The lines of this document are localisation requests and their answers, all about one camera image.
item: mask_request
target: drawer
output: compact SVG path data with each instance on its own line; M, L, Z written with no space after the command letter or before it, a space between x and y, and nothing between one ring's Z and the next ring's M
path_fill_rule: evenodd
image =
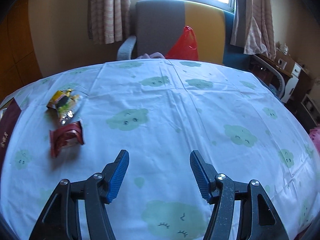
M300 71L301 71L300 66L297 63L294 64L293 70L292 70L292 75L299 77Z

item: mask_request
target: bed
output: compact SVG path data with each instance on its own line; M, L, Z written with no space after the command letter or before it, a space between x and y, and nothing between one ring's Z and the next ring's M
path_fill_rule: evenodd
M56 124L46 104L59 89L87 91L76 119L83 146L50 157ZM249 72L211 63L145 59L69 70L9 95L22 112L3 163L0 211L13 232L29 238L61 179L85 180L121 149L130 164L107 206L118 240L202 239L212 205L201 198L189 164L198 150L217 172L257 179L290 239L320 209L319 154L294 116ZM89 239L79 203L83 239ZM235 208L230 239L236 238Z

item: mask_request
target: silver bolt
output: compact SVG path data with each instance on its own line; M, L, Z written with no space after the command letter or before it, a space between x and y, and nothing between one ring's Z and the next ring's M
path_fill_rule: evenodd
M68 184L68 180L67 179L60 180L60 185L64 186L66 184Z
M257 181L256 179L251 180L251 184L254 185L254 186L259 186L260 185L259 181Z
M101 179L102 178L102 174L101 173L96 173L93 175L94 179Z
M217 175L217 178L220 179L220 180L224 180L224 179L227 178L227 176L224 175L223 173L219 173L219 174Z

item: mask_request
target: curtain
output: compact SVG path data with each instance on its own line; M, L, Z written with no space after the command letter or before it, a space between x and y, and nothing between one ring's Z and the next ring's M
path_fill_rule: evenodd
M95 44L122 41L130 34L130 0L89 0L88 34Z
M236 0L231 44L244 48L244 54L276 58L272 23L272 0Z

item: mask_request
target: multicolored headboard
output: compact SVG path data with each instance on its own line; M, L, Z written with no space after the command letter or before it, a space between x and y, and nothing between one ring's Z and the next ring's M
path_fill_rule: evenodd
M142 0L136 4L138 55L166 54L184 26L196 35L199 60L248 69L250 56L230 45L234 15L219 8L183 0Z

